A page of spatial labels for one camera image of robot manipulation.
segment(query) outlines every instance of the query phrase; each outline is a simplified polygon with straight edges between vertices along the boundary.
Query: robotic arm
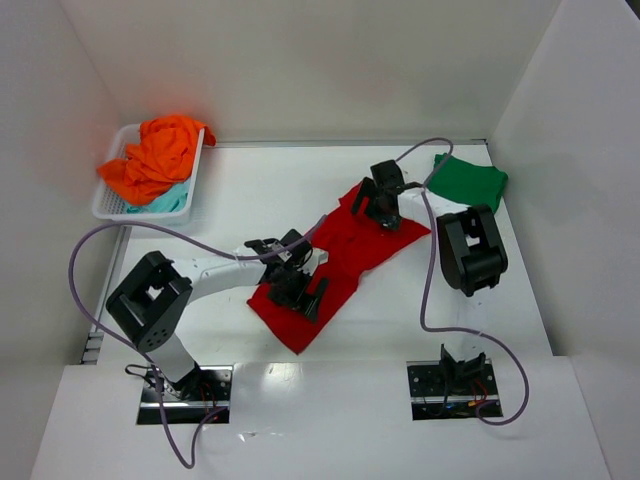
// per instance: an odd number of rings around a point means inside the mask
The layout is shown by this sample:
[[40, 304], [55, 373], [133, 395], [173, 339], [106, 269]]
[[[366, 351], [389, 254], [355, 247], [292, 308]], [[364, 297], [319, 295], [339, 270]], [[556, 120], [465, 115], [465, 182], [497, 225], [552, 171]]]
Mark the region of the robotic arm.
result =
[[[290, 230], [281, 240], [245, 242], [239, 257], [267, 255], [300, 240]], [[239, 286], [270, 285], [268, 297], [296, 310], [310, 321], [328, 280], [307, 291], [317, 267], [328, 253], [303, 242], [289, 251], [262, 260], [229, 260], [217, 256], [172, 261], [161, 252], [147, 253], [107, 299], [107, 310], [140, 352], [149, 355], [165, 380], [183, 399], [206, 381], [207, 372], [184, 348], [175, 334], [184, 309], [199, 298]]]

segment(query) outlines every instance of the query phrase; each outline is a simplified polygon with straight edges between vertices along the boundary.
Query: green cloth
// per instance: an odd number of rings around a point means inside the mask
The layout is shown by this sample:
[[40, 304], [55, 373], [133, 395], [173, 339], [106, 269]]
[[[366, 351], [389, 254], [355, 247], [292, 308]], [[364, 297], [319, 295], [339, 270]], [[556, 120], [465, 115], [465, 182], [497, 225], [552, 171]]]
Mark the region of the green cloth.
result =
[[[444, 154], [436, 155], [434, 168], [443, 158]], [[508, 179], [496, 167], [478, 167], [452, 156], [433, 176], [428, 188], [452, 202], [472, 206], [486, 203], [495, 213]]]

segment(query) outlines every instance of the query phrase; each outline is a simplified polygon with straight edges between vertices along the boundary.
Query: white basket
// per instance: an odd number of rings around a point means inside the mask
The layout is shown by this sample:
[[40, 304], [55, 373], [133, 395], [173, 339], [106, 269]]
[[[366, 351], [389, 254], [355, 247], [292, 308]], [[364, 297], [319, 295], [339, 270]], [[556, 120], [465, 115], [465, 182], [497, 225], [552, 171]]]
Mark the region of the white basket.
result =
[[[182, 210], [167, 213], [126, 213], [124, 200], [100, 178], [100, 184], [93, 198], [92, 211], [94, 217], [102, 220], [139, 220], [157, 225], [183, 225], [188, 222], [203, 142], [204, 129], [200, 130], [200, 136], [198, 137], [196, 156], [193, 161], [193, 170], [191, 171], [191, 182], [189, 183], [189, 193], [187, 202]], [[125, 149], [128, 143], [140, 143], [140, 124], [127, 125], [118, 131], [113, 139], [105, 163], [113, 158], [125, 158]]]

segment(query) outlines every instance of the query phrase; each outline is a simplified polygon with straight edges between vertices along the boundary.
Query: teal cloth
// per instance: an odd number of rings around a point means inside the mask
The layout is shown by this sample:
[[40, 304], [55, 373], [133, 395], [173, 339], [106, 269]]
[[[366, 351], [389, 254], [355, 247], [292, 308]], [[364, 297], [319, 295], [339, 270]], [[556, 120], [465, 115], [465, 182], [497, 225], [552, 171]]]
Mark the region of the teal cloth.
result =
[[[444, 154], [436, 155], [434, 168]], [[436, 195], [465, 205], [487, 204], [495, 213], [509, 176], [496, 167], [479, 167], [451, 157], [433, 176], [427, 187]]]
[[189, 184], [191, 179], [183, 183], [176, 183], [166, 193], [157, 197], [148, 205], [136, 206], [126, 204], [127, 213], [169, 213], [179, 212], [187, 204]]

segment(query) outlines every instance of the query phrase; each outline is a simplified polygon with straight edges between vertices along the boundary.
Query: white surface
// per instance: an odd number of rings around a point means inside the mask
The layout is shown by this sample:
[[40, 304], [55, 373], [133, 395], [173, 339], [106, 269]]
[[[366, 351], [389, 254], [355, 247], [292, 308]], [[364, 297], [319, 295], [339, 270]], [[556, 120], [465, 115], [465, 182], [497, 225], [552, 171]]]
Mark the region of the white surface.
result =
[[[191, 203], [198, 178], [198, 166], [200, 165], [203, 142], [204, 129], [201, 129], [191, 171], [187, 201], [181, 210], [166, 213], [127, 213], [122, 197], [108, 187], [104, 180], [100, 178], [98, 180], [98, 188], [96, 188], [96, 193], [93, 197], [93, 215], [102, 220], [138, 220], [140, 222], [155, 223], [156, 225], [184, 225], [189, 221], [191, 214]], [[103, 163], [109, 162], [114, 158], [127, 158], [126, 148], [129, 143], [140, 144], [140, 124], [126, 125], [118, 131]]]
[[559, 0], [61, 0], [124, 120], [222, 140], [487, 138]]
[[[57, 2], [2, 2], [0, 28], [0, 465], [25, 479], [63, 366], [88, 326], [66, 285], [73, 243], [116, 130], [115, 106]], [[91, 305], [112, 251], [109, 235], [79, 261]]]
[[[525, 364], [529, 409], [500, 429], [476, 419], [413, 422], [404, 362], [237, 365], [231, 423], [204, 428], [188, 473], [161, 426], [135, 425], [138, 379], [68, 367], [32, 479], [608, 479], [570, 362]], [[520, 380], [501, 363], [496, 379], [512, 412]], [[172, 431], [186, 450], [194, 426]]]
[[490, 143], [543, 319], [617, 480], [638, 478], [640, 21], [563, 3]]
[[[221, 148], [206, 149], [196, 192], [196, 222], [186, 230], [194, 238], [232, 250], [254, 238], [280, 237], [290, 228], [306, 231], [337, 199], [370, 173], [375, 163], [397, 157], [405, 147]], [[424, 180], [442, 146], [423, 147], [405, 158], [406, 181]], [[489, 165], [482, 145], [456, 146], [455, 154]], [[496, 220], [504, 239], [509, 269], [491, 293], [487, 313], [493, 332], [517, 352], [550, 355], [549, 344], [533, 298], [524, 264], [504, 205]], [[418, 314], [431, 236], [418, 240], [377, 269], [363, 275], [358, 291], [300, 356], [271, 333], [246, 305], [254, 288], [236, 288], [202, 298], [185, 310], [177, 334], [203, 365], [237, 362], [440, 358], [440, 344], [456, 345], [464, 335], [428, 335]], [[151, 250], [168, 258], [201, 256], [185, 242], [134, 229], [120, 278]], [[455, 323], [460, 297], [436, 267], [428, 322]], [[489, 352], [502, 355], [487, 344]], [[100, 364], [139, 361], [136, 353], [106, 338]]]

